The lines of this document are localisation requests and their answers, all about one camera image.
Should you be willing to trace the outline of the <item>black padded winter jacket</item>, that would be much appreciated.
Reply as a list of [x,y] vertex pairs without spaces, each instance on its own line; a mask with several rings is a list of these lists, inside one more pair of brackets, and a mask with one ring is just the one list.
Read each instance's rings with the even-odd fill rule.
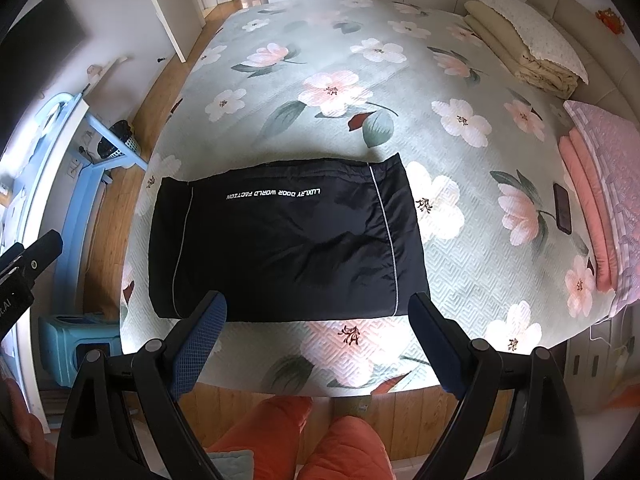
[[428,289],[405,166],[279,160],[194,181],[163,178],[149,297],[186,318],[220,292],[240,323],[387,318]]

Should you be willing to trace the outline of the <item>turquoise plastic stool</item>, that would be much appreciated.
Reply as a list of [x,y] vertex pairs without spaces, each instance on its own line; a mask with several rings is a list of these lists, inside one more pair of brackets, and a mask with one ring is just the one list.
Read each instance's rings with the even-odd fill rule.
[[119,326],[102,315],[56,314],[38,320],[40,361],[53,380],[72,388],[85,355],[100,350],[106,356],[120,356]]

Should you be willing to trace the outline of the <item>light blue desk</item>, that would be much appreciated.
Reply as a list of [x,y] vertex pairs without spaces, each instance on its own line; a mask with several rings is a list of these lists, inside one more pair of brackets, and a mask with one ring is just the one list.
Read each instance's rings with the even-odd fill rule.
[[[62,255],[43,275],[51,289],[43,301],[53,313],[76,313],[81,310],[84,292],[80,274],[85,239],[100,186],[114,168],[137,166],[145,170],[149,163],[111,133],[80,93],[57,94],[27,125],[40,138],[23,172],[14,181],[20,215],[9,241],[29,246],[50,229],[61,234]],[[84,127],[105,136],[122,154],[97,162],[81,154],[74,137]]]

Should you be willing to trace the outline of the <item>black mesh waste bin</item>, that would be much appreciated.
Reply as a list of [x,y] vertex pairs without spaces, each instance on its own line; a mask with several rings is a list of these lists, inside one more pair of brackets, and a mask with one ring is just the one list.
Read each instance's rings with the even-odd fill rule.
[[[114,133],[114,135],[117,136],[117,139],[122,141],[127,148],[130,148],[130,150],[133,150],[138,155],[141,154],[140,145],[134,137],[134,128],[132,128],[132,125],[130,125],[126,119],[114,122],[110,127],[110,131],[111,133]],[[102,159],[113,158],[122,154],[122,152],[119,151],[114,144],[111,144],[105,136],[102,136],[101,140],[99,140],[96,152]]]

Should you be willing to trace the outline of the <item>orange trouser right leg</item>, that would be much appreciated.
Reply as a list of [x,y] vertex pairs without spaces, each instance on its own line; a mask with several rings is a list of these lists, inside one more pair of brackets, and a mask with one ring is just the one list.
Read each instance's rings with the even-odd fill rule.
[[332,422],[299,471],[299,479],[395,479],[384,443],[363,419]]

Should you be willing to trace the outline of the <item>black smartphone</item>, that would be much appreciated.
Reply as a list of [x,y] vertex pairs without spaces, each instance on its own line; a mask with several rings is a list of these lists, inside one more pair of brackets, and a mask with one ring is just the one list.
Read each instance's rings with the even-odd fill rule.
[[555,206],[555,222],[558,229],[566,235],[572,234],[572,215],[570,214],[570,196],[566,188],[559,183],[553,183],[553,197]]

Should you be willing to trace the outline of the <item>pink folded blanket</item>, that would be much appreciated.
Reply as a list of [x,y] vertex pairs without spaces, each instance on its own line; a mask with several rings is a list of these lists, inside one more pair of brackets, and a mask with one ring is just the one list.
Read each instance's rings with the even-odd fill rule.
[[605,205],[604,192],[596,164],[582,134],[571,128],[561,136],[559,151],[582,207],[591,246],[596,259],[596,284],[600,292],[616,289],[617,254],[612,223]]

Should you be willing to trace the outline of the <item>pink checked pillow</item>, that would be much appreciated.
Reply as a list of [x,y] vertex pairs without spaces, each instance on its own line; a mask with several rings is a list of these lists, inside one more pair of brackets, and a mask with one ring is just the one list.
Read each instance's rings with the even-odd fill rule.
[[595,105],[568,100],[564,110],[603,228],[615,316],[639,300],[639,129]]

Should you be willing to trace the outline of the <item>beige folded quilt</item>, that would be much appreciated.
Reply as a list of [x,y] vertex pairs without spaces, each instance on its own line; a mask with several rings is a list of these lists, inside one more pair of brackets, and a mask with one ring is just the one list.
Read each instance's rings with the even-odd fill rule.
[[534,58],[503,16],[477,0],[470,0],[464,6],[465,23],[516,79],[561,99],[568,99],[574,93],[578,76],[551,61]]

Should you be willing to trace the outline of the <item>floral green bed cover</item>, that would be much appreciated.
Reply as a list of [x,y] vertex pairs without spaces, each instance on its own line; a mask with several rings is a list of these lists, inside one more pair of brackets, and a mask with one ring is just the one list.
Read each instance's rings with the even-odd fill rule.
[[181,224],[221,209],[162,181],[192,181],[276,160],[361,162],[383,193],[382,163],[405,167],[434,303],[472,337],[524,353],[552,347],[610,312],[594,280],[582,208],[556,225],[571,188],[558,143],[562,101],[516,79],[464,19],[374,0],[295,1],[235,13],[186,78],[144,175],[120,296],[125,352],[168,334],[149,272],[186,251]]

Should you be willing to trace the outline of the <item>beige upholstered headboard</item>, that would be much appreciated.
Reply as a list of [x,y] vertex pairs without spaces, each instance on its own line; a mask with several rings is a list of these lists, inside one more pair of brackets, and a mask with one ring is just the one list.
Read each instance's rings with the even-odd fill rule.
[[578,84],[575,101],[639,121],[639,61],[608,28],[576,0],[526,0],[570,43],[589,81]]

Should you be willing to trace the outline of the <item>white dotted pillow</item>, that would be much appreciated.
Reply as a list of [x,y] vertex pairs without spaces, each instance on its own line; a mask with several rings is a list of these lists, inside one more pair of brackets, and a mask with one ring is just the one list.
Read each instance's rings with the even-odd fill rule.
[[536,60],[562,66],[589,84],[588,73],[577,52],[563,35],[539,12],[520,0],[476,0],[511,23]]

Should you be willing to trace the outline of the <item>black wall television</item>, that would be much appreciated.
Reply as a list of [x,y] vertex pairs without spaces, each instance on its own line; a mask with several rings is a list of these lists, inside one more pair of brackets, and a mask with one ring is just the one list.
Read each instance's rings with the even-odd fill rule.
[[66,0],[41,0],[1,41],[1,145],[86,32]]

